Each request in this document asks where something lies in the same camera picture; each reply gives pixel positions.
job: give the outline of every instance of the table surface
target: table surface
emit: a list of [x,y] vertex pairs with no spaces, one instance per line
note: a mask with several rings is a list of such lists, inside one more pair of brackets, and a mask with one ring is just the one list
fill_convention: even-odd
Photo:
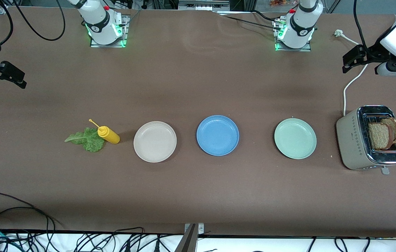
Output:
[[[349,15],[322,15],[312,52],[275,51],[267,28],[207,11],[141,11],[126,48],[90,48],[75,9],[65,9],[66,33],[38,38],[10,8],[14,34],[0,61],[15,64],[27,88],[0,81],[0,191],[55,217],[65,230],[112,231],[142,225],[181,233],[203,222],[211,233],[280,236],[396,237],[396,167],[351,171],[341,162],[335,123],[342,90],[361,70],[342,74],[353,47],[334,30],[360,40]],[[62,27],[56,8],[25,8],[47,37]],[[254,14],[238,14],[268,24]],[[393,16],[360,16],[366,42]],[[0,40],[8,32],[0,16]],[[396,78],[369,66],[347,91],[347,108],[383,104],[396,116]],[[240,130],[227,156],[204,153],[195,134],[221,114]],[[121,136],[98,153],[65,143],[88,119]],[[272,139],[278,123],[300,118],[317,135],[303,160],[282,155]],[[137,157],[132,138],[149,121],[170,124],[178,138],[161,163]],[[0,211],[19,205],[0,196]],[[13,212],[0,228],[45,228],[37,214]]]

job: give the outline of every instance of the silver toaster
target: silver toaster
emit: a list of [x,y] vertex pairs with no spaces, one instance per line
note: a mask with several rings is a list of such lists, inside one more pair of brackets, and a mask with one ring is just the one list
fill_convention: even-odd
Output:
[[396,165],[396,143],[388,150],[374,150],[369,140],[368,123],[394,117],[393,112],[381,105],[359,107],[337,121],[337,137],[344,165],[352,170],[382,169]]

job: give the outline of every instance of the lettuce leaf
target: lettuce leaf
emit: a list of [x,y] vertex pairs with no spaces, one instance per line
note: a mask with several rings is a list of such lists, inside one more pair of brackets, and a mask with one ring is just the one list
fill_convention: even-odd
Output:
[[85,150],[95,153],[103,148],[105,140],[98,135],[97,129],[85,128],[84,132],[71,134],[64,142],[83,145]]

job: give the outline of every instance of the light green plate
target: light green plate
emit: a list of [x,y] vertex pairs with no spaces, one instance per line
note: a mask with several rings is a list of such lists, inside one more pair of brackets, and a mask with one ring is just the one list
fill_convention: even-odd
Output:
[[281,121],[274,131],[274,142],[287,157],[303,159],[316,148],[316,135],[312,127],[303,120],[289,118]]

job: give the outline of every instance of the mustard bottle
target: mustard bottle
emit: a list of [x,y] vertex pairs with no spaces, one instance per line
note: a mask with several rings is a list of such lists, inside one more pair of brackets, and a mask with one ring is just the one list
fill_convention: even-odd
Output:
[[89,119],[89,121],[98,127],[97,133],[101,138],[112,143],[113,145],[116,145],[120,142],[120,137],[110,128],[106,126],[98,126],[96,123],[94,123],[94,121],[92,121],[92,119]]

